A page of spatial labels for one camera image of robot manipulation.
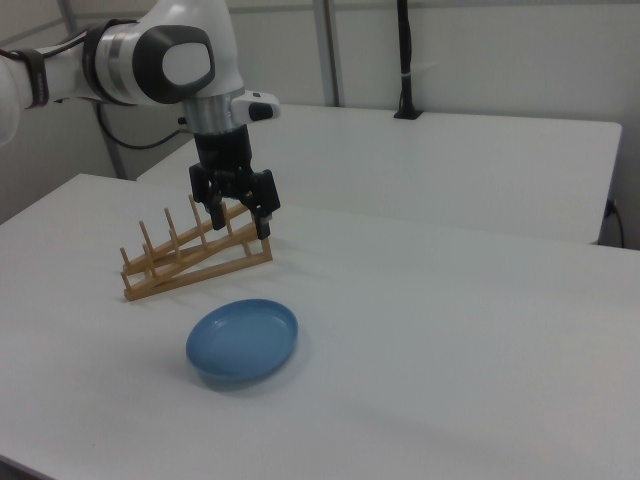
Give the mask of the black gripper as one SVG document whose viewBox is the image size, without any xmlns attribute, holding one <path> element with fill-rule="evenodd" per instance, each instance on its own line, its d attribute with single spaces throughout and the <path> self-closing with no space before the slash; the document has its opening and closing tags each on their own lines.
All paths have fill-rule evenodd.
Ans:
<svg viewBox="0 0 640 480">
<path fill-rule="evenodd" d="M 195 134 L 199 163 L 189 168 L 192 196 L 202 203 L 214 230 L 226 225 L 222 208 L 226 189 L 241 189 L 240 202 L 253 215 L 258 238 L 268 238 L 272 214 L 281 206 L 273 174 L 253 172 L 247 126 L 220 134 Z"/>
</svg>

